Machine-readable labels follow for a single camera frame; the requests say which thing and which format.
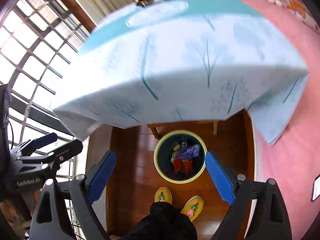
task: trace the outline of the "red packet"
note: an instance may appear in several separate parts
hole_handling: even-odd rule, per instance
[[[191,175],[193,174],[193,168],[192,168],[192,159],[189,161],[182,162],[182,172],[185,175]]]
[[[178,172],[182,170],[181,164],[182,164],[182,159],[175,159],[173,161],[174,172]]]

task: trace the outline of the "embroidered slipper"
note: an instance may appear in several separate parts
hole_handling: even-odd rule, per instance
[[[167,202],[172,204],[172,194],[167,187],[161,187],[155,194],[155,202]]]
[[[186,215],[192,222],[201,213],[203,205],[203,198],[200,196],[194,196],[188,200],[180,213]]]

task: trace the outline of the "trash can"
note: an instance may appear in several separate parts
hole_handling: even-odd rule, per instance
[[[174,172],[174,166],[171,163],[173,148],[181,141],[187,141],[189,146],[200,145],[199,155],[192,159],[194,173],[190,175]],[[207,147],[198,135],[186,130],[177,130],[166,134],[160,139],[154,152],[154,162],[158,173],[164,179],[176,184],[185,184],[198,178],[204,171],[206,153]]]

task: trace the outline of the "blue gripper pad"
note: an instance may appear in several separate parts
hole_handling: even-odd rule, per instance
[[[85,186],[88,190],[88,203],[98,200],[116,166],[116,154],[107,151],[99,163],[94,164],[86,176]]]
[[[207,167],[221,198],[224,201],[227,201],[229,205],[232,205],[236,199],[233,184],[214,155],[215,154],[212,152],[208,152],[205,155],[205,166]]]
[[[41,149],[44,146],[47,146],[50,143],[55,142],[58,139],[57,134],[55,133],[49,133],[45,136],[42,136],[38,139],[35,139],[33,142],[33,148],[36,149]]]

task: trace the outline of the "light blue cloth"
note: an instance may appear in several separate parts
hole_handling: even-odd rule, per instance
[[[128,5],[96,28],[72,65],[53,111],[80,140],[101,123],[225,120],[245,108],[274,143],[308,76],[289,41],[240,0]]]

